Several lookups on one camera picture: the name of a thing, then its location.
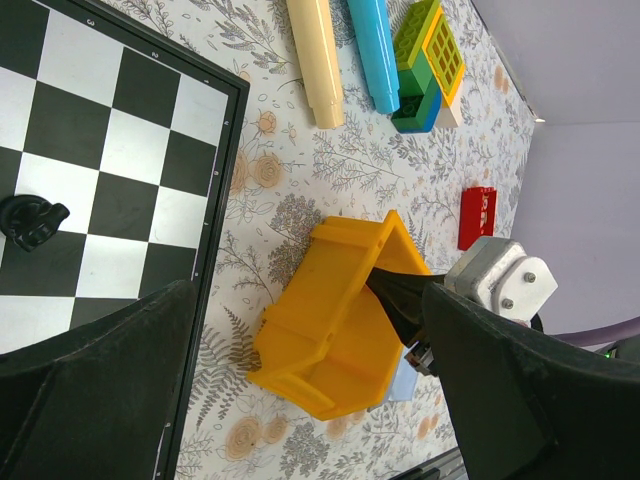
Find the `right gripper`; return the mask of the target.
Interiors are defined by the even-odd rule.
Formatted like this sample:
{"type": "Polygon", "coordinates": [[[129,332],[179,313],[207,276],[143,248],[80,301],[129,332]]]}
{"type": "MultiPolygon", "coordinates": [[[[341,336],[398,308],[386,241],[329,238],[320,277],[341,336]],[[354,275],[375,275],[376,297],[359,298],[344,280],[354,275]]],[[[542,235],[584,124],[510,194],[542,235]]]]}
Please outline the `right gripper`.
{"type": "Polygon", "coordinates": [[[600,330],[548,336],[540,317],[510,322],[494,314],[424,319],[422,295],[444,275],[397,273],[374,267],[366,286],[374,293],[412,367],[444,380],[473,372],[484,378],[548,377],[562,372],[571,378],[609,380],[639,378],[639,320],[600,330]]]}

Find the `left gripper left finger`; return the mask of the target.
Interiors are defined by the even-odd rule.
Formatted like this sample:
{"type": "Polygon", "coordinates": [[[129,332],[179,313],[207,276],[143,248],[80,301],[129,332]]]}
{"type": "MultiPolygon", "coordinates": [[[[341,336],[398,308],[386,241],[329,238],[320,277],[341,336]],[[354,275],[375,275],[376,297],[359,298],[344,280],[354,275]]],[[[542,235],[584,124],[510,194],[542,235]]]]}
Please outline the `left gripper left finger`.
{"type": "Polygon", "coordinates": [[[195,305],[176,281],[2,355],[2,478],[152,478],[195,305]]]}

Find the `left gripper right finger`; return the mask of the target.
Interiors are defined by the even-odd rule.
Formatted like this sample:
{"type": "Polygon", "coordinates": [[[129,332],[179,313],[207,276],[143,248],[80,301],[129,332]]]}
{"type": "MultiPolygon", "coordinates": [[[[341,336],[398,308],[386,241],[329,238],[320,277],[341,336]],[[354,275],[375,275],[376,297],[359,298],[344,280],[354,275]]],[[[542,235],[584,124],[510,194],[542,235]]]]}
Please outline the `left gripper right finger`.
{"type": "Polygon", "coordinates": [[[438,284],[422,304],[470,478],[638,478],[638,364],[505,320],[438,284]]]}

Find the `grey card holder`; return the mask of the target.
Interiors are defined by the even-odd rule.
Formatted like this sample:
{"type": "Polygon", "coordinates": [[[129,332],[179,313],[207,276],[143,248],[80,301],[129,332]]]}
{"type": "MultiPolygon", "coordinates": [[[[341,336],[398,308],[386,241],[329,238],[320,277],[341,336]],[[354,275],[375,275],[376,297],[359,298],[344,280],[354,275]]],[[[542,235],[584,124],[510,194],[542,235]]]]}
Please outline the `grey card holder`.
{"type": "Polygon", "coordinates": [[[400,360],[389,389],[385,394],[385,402],[409,402],[416,388],[418,373],[405,361],[400,360]]]}

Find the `yellow toy bin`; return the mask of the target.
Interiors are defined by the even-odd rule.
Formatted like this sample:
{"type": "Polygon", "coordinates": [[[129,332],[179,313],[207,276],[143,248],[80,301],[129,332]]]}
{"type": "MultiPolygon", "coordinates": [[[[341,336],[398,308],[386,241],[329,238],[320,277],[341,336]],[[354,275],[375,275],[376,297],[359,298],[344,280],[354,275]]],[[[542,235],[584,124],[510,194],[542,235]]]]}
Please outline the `yellow toy bin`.
{"type": "Polygon", "coordinates": [[[331,420],[382,402],[403,345],[367,287],[374,268],[429,272],[401,217],[381,222],[330,216],[254,340],[250,382],[331,420]]]}

